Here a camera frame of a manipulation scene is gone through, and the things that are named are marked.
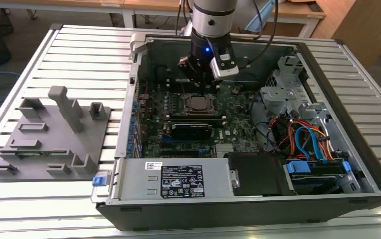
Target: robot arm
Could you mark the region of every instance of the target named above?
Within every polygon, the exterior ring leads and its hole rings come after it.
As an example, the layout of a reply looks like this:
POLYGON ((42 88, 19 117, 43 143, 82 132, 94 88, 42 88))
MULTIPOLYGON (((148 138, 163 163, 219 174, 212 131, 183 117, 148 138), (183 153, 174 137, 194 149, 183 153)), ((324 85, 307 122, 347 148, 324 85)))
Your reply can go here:
MULTIPOLYGON (((258 2, 266 23, 275 0, 259 0, 258 2)), ((235 24, 243 26, 247 23, 243 27, 250 30, 263 28, 258 15, 248 14, 247 7, 252 8, 252 12, 255 11, 252 0, 194 1, 191 52, 180 59, 179 68, 203 89, 216 87, 223 80, 231 79, 239 74, 230 35, 236 11, 240 16, 246 15, 246 19, 235 21, 235 24)))

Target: aluminum extrusion table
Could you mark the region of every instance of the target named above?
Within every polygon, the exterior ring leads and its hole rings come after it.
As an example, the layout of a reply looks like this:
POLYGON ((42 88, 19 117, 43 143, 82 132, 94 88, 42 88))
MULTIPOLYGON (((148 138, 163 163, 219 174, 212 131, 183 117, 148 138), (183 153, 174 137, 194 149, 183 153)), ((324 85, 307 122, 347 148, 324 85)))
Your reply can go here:
MULTIPOLYGON (((102 101, 114 109, 99 170, 114 168, 132 63, 130 41, 135 32, 146 31, 148 30, 70 25, 59 25, 50 30, 0 108, 0 148, 22 117, 17 110, 22 98, 42 97, 46 104, 55 104, 47 98, 49 89, 53 85, 65 85, 69 87, 69 97, 78 98, 81 105, 102 101)), ((276 39, 304 41, 308 44, 381 161, 381 89, 347 46, 332 40, 276 39)), ((351 212, 318 224, 123 232, 99 214, 90 199, 92 190, 91 182, 83 181, 0 183, 0 238, 381 238, 381 207, 351 212)), ((107 188, 99 187, 95 190, 95 200, 107 196, 107 188)))

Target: black cable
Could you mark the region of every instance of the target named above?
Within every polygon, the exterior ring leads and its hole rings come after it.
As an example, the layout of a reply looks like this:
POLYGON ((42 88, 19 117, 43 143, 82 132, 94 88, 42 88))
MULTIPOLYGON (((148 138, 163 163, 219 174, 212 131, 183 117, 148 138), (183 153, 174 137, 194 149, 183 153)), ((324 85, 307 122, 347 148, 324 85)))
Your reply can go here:
POLYGON ((175 34, 178 35, 178 26, 179 26, 179 17, 180 17, 180 10, 183 9, 183 5, 179 4, 179 11, 178 11, 178 17, 176 17, 176 27, 175 27, 175 34))
POLYGON ((183 12, 184 12, 186 23, 188 24, 188 18, 187 18, 187 14, 186 14, 186 0, 183 0, 183 12))
POLYGON ((263 33, 263 20, 262 20, 262 15, 260 15, 260 10, 259 10, 259 7, 258 7, 258 3, 256 3, 256 0, 252 0, 252 3, 255 4, 255 8, 256 8, 256 11, 258 11, 258 17, 259 17, 259 21, 260 21, 260 32, 259 32, 259 36, 256 36, 254 38, 254 40, 259 40, 260 37, 262 37, 262 33, 263 33))
POLYGON ((190 13, 192 13, 192 12, 194 12, 194 10, 192 10, 192 8, 191 8, 191 6, 190 6, 190 0, 186 0, 186 3, 187 3, 188 11, 190 11, 190 13))
POLYGON ((278 23, 278 12, 279 12, 279 0, 275 0, 275 19, 274 19, 274 31, 272 31, 272 35, 270 38, 270 42, 266 45, 263 51, 259 53, 259 55, 255 56, 255 58, 252 60, 248 61, 248 64, 254 63, 266 53, 267 49, 270 48, 272 41, 274 41, 274 37, 275 37, 275 33, 276 33, 276 23, 278 23))
POLYGON ((163 25, 162 25, 162 26, 158 26, 158 29, 160 29, 162 27, 164 27, 164 26, 166 26, 166 23, 170 21, 170 19, 171 19, 171 17, 168 17, 168 18, 166 19, 166 22, 163 23, 163 25))
POLYGON ((252 102, 251 102, 251 106, 248 109, 248 114, 250 114, 250 123, 254 126, 254 128, 256 129, 258 133, 266 138, 266 140, 268 141, 268 143, 272 145, 275 151, 280 154, 284 154, 284 152, 280 150, 280 148, 275 145, 275 143, 272 142, 272 140, 270 139, 270 137, 260 131, 260 129, 258 128, 258 125, 262 124, 262 122, 259 122, 258 124, 255 124, 255 122, 252 121, 252 107, 255 105, 256 102, 256 98, 258 95, 260 94, 260 91, 258 91, 256 95, 254 96, 252 102))

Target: table leg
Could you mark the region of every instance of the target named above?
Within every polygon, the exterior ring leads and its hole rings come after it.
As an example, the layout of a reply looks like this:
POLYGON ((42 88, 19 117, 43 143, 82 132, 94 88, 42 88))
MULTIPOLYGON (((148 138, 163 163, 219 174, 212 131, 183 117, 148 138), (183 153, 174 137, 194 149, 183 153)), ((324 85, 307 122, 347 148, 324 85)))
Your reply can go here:
POLYGON ((135 13, 132 9, 123 9, 122 10, 123 17, 124 17, 124 27, 126 28, 136 28, 136 23, 134 21, 135 13))
POLYGON ((308 23, 304 25, 304 28, 300 32, 300 36, 303 38, 311 38, 318 27, 320 19, 319 18, 310 18, 308 23))
POLYGON ((33 10, 27 10, 29 12, 29 16, 31 18, 31 20, 37 20, 38 19, 38 10, 33 11, 33 10))

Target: white label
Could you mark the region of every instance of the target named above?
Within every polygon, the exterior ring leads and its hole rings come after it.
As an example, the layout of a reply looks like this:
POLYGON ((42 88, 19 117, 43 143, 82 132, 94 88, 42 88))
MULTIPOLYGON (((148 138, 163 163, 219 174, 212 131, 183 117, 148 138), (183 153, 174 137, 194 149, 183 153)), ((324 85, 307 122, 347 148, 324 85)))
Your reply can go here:
POLYGON ((146 162, 147 170, 162 170, 163 162, 146 162))
POLYGON ((112 7, 120 7, 120 4, 108 4, 108 3, 103 3, 102 6, 112 6, 112 7))
POLYGON ((308 15, 308 18, 323 18, 323 16, 308 15))

